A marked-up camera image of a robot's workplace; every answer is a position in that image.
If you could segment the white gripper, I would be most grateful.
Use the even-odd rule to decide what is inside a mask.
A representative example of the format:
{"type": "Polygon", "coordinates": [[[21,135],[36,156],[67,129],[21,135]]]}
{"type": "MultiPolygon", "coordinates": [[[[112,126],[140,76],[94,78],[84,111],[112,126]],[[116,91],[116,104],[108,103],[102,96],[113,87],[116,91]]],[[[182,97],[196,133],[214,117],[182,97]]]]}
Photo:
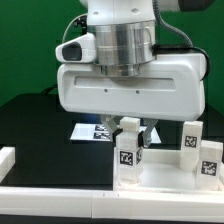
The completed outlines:
{"type": "Polygon", "coordinates": [[[87,33],[56,47],[59,100],[69,112],[101,114],[110,141],[122,132],[114,116],[144,119],[138,145],[149,148],[158,120],[197,119],[205,108],[203,78],[206,57],[201,53],[159,54],[139,66],[137,76],[105,75],[94,63],[95,38],[87,33]]]}

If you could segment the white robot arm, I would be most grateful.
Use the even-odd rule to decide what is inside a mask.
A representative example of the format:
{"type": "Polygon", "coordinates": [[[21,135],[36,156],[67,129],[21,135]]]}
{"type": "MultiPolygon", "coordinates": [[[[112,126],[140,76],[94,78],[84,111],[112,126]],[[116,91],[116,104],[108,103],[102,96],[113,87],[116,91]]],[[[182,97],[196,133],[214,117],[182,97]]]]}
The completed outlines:
{"type": "Polygon", "coordinates": [[[216,0],[79,0],[83,34],[56,50],[59,100],[69,112],[94,113],[115,138],[116,116],[141,118],[148,147],[159,120],[194,121],[203,113],[208,54],[163,11],[202,11],[216,0]]]}

